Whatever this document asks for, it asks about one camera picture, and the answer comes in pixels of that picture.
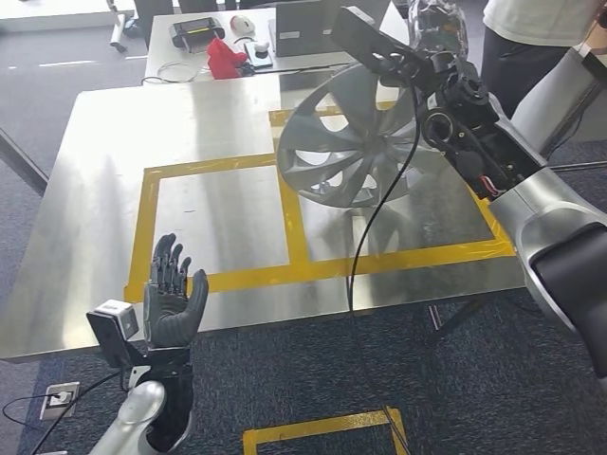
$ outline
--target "power socket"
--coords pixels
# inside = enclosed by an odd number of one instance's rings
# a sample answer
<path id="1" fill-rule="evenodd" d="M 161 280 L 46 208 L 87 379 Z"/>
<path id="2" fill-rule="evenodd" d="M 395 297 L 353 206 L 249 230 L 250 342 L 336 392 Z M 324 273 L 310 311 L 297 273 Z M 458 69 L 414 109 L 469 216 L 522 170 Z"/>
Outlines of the power socket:
<path id="1" fill-rule="evenodd" d="M 57 394 L 59 397 L 48 396 L 45 398 L 42 409 L 40 411 L 40 420 L 56 420 L 70 403 L 75 400 L 79 389 L 79 382 L 54 384 L 47 387 L 47 395 Z M 74 415 L 75 408 L 75 406 L 72 406 L 64 417 Z"/>

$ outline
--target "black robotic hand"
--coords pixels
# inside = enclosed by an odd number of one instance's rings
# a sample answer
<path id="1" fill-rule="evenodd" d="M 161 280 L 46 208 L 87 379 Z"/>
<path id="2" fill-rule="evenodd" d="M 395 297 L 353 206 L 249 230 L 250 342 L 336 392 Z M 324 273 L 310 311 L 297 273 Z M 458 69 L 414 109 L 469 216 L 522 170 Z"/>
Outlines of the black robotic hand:
<path id="1" fill-rule="evenodd" d="M 154 249 L 149 282 L 145 286 L 144 333 L 153 348 L 186 347 L 199 331 L 208 296 L 208 282 L 204 270 L 193 277 L 193 287 L 187 297 L 187 268 L 185 258 L 179 266 L 183 246 L 173 248 L 174 234 L 163 235 Z"/>

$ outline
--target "white shirt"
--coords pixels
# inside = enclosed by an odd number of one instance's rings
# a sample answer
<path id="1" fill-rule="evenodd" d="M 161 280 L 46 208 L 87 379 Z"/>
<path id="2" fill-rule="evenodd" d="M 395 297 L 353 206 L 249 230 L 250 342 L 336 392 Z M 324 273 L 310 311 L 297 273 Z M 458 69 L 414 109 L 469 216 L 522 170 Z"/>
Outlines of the white shirt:
<path id="1" fill-rule="evenodd" d="M 507 40 L 536 46 L 584 41 L 605 0 L 489 0 L 485 25 Z"/>

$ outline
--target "computer mouse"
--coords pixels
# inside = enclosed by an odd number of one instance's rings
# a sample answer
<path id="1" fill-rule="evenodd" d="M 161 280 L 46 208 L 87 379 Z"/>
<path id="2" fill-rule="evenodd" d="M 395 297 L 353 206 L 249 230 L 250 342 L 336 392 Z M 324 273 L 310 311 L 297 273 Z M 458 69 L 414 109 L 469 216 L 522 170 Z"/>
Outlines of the computer mouse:
<path id="1" fill-rule="evenodd" d="M 230 26 L 234 30 L 235 33 L 239 35 L 251 35 L 255 32 L 255 24 L 252 23 L 249 18 L 237 14 L 230 20 Z"/>

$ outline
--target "laptop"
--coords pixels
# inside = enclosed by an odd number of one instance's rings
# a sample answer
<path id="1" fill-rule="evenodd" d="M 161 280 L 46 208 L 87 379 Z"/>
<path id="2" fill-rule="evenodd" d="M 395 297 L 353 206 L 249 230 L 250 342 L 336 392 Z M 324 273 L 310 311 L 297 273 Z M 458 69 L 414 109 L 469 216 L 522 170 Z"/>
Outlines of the laptop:
<path id="1" fill-rule="evenodd" d="M 340 7 L 358 7 L 379 28 L 390 0 L 300 0 L 276 5 L 270 36 L 276 57 L 324 54 L 342 50 L 331 39 Z"/>

